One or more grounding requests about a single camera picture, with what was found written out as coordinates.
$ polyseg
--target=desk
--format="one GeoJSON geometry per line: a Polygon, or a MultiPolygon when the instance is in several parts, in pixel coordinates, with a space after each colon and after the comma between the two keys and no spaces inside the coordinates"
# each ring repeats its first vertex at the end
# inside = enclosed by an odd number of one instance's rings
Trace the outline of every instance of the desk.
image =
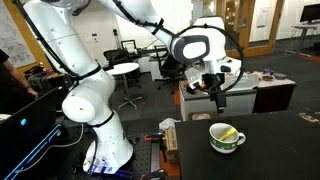
{"type": "Polygon", "coordinates": [[[133,103],[134,101],[137,101],[139,99],[142,99],[141,97],[137,97],[135,99],[131,99],[129,95],[129,88],[128,88],[128,81],[126,77],[126,73],[134,71],[139,68],[138,63],[122,63],[122,64],[117,64],[113,66],[113,69],[110,69],[106,71],[107,73],[111,75],[122,75],[123,77],[123,82],[124,82],[124,90],[126,93],[126,96],[124,99],[126,100],[125,103],[121,104],[118,108],[120,109],[121,107],[131,104],[135,109],[137,109],[137,106],[133,103]]]}
{"type": "Polygon", "coordinates": [[[175,123],[183,180],[319,179],[320,124],[298,113],[320,119],[318,110],[292,110],[175,123]],[[209,144],[215,122],[235,126],[246,142],[232,154],[220,154],[209,144]]]}
{"type": "Polygon", "coordinates": [[[309,54],[303,54],[301,53],[301,50],[302,50],[302,45],[303,45],[303,42],[304,42],[304,39],[307,35],[307,31],[309,29],[317,29],[317,28],[320,28],[320,22],[318,24],[301,24],[301,25],[295,25],[295,26],[292,26],[293,28],[297,28],[297,29],[302,29],[302,33],[301,33],[301,36],[299,38],[299,42],[298,42],[298,46],[297,46],[297,49],[295,52],[293,51],[287,51],[288,53],[293,53],[293,54],[297,54],[297,55],[301,55],[301,56],[307,56],[307,57],[310,57],[311,55],[309,54]]]}

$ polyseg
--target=computer screen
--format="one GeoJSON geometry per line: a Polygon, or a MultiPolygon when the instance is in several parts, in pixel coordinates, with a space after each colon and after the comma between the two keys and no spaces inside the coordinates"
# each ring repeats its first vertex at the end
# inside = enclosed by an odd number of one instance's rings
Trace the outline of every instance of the computer screen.
{"type": "Polygon", "coordinates": [[[306,5],[303,8],[300,22],[307,21],[311,23],[314,20],[320,20],[320,4],[306,5]]]}
{"type": "Polygon", "coordinates": [[[4,179],[50,132],[57,88],[0,122],[0,179],[4,179]]]}

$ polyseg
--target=black tabletop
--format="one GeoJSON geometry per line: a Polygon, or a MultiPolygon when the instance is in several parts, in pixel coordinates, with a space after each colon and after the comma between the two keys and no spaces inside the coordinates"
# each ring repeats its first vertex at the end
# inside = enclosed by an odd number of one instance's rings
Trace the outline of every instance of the black tabletop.
{"type": "Polygon", "coordinates": [[[320,119],[304,109],[176,123],[182,179],[320,179],[320,124],[299,113],[320,119]],[[216,122],[233,125],[246,142],[231,154],[216,152],[208,141],[216,122]]]}

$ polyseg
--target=whiteboard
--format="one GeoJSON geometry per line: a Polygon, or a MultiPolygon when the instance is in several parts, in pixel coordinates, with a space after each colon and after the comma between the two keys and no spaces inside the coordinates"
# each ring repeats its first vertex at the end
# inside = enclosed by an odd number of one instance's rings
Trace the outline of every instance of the whiteboard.
{"type": "Polygon", "coordinates": [[[15,68],[35,62],[27,43],[2,0],[0,0],[0,49],[10,56],[9,61],[15,68]]]}

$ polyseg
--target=white cup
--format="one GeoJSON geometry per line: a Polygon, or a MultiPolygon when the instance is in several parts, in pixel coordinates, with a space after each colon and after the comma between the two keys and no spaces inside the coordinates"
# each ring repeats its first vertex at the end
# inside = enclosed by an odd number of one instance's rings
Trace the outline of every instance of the white cup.
{"type": "Polygon", "coordinates": [[[241,145],[246,141],[246,136],[238,132],[235,129],[235,132],[232,133],[227,139],[224,141],[220,141],[219,139],[228,132],[233,126],[225,123],[215,123],[213,124],[210,129],[210,144],[216,151],[224,154],[232,153],[236,150],[238,145],[241,145]]]}

